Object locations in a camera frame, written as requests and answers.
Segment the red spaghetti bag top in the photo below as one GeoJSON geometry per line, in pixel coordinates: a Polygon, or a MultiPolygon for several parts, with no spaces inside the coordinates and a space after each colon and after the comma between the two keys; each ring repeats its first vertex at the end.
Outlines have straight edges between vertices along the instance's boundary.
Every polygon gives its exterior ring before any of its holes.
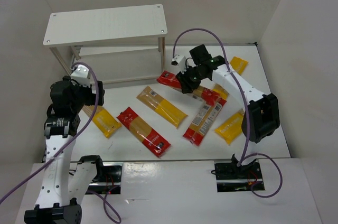
{"type": "MultiPolygon", "coordinates": [[[[168,86],[180,93],[183,93],[181,84],[176,78],[176,75],[169,71],[165,70],[156,79],[156,81],[162,85],[168,86]]],[[[198,86],[198,88],[195,89],[192,93],[187,93],[185,95],[190,96],[199,101],[205,101],[208,105],[214,105],[215,102],[220,98],[220,95],[217,92],[203,86],[198,86]]]]}

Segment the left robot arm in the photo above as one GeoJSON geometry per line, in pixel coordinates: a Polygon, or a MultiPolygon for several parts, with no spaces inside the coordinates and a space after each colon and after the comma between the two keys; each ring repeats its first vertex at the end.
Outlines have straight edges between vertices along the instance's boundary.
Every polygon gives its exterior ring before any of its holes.
{"type": "Polygon", "coordinates": [[[102,106],[104,88],[89,79],[65,76],[50,87],[51,105],[44,124],[46,167],[35,207],[24,214],[25,223],[80,223],[81,202],[92,179],[102,174],[98,155],[83,156],[69,182],[71,155],[79,136],[79,112],[84,106],[102,106]]]}

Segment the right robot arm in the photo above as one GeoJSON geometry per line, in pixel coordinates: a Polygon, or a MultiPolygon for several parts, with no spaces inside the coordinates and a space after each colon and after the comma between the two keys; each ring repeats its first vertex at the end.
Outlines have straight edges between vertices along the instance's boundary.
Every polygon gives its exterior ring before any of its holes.
{"type": "Polygon", "coordinates": [[[171,61],[172,65],[180,68],[176,78],[182,93],[192,93],[202,80],[209,79],[226,90],[244,109],[241,129],[246,141],[243,152],[234,154],[232,162],[237,169],[245,170],[258,156],[255,145],[280,127],[278,99],[272,93],[265,94],[253,87],[223,56],[213,57],[205,45],[190,50],[190,56],[194,66],[188,65],[188,58],[179,54],[174,54],[171,61]]]}

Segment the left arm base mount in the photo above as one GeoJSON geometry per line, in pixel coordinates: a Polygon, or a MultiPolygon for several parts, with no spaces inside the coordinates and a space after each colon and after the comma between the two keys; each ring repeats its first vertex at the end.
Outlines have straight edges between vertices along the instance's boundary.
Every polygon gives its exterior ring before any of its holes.
{"type": "Polygon", "coordinates": [[[102,176],[95,178],[89,184],[88,190],[101,195],[120,194],[122,171],[122,162],[103,162],[102,176]]]}

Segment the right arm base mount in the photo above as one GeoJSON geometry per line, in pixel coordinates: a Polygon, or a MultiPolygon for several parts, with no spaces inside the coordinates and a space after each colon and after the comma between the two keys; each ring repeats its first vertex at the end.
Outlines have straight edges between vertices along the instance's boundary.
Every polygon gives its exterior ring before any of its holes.
{"type": "Polygon", "coordinates": [[[215,162],[211,174],[215,176],[218,192],[264,191],[264,181],[259,162],[249,170],[236,174],[230,162],[215,162]]]}

